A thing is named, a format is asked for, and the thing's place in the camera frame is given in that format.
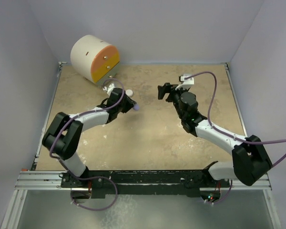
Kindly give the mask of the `white earbud charging case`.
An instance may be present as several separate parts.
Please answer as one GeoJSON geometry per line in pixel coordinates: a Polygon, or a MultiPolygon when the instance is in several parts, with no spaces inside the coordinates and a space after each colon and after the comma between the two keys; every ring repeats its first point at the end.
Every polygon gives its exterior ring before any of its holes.
{"type": "Polygon", "coordinates": [[[132,96],[133,96],[133,91],[132,91],[131,89],[127,89],[127,90],[125,91],[125,93],[126,93],[126,95],[127,95],[128,97],[132,97],[132,96]]]}

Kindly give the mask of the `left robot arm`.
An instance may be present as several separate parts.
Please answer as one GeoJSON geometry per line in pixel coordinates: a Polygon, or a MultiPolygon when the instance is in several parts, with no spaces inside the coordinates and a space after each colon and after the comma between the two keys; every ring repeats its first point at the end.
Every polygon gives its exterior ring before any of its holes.
{"type": "Polygon", "coordinates": [[[81,134],[93,127],[109,124],[119,113],[137,108],[138,103],[124,89],[115,87],[108,98],[89,111],[79,114],[57,113],[43,136],[42,145],[49,150],[51,157],[58,159],[73,174],[72,182],[83,187],[88,183],[89,169],[77,153],[81,134]]]}

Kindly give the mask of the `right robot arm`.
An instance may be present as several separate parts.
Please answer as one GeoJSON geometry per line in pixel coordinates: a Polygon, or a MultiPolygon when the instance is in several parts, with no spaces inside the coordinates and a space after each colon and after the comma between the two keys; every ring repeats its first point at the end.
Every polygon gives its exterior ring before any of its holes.
{"type": "Polygon", "coordinates": [[[157,89],[159,100],[168,96],[166,101],[174,105],[187,133],[213,143],[232,156],[231,163],[213,162],[206,167],[207,172],[202,176],[206,186],[213,187],[221,179],[238,179],[244,185],[251,186],[273,167],[257,136],[245,137],[211,124],[198,111],[196,96],[189,91],[189,87],[165,83],[157,89]]]}

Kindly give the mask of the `purple earbud charging case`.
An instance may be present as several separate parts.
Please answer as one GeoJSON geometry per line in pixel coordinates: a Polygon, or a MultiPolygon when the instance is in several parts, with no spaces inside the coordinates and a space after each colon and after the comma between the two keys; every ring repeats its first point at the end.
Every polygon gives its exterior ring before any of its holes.
{"type": "Polygon", "coordinates": [[[140,107],[139,107],[139,105],[138,105],[138,104],[135,104],[135,105],[133,106],[133,110],[135,110],[135,111],[139,111],[139,109],[140,109],[140,107]]]}

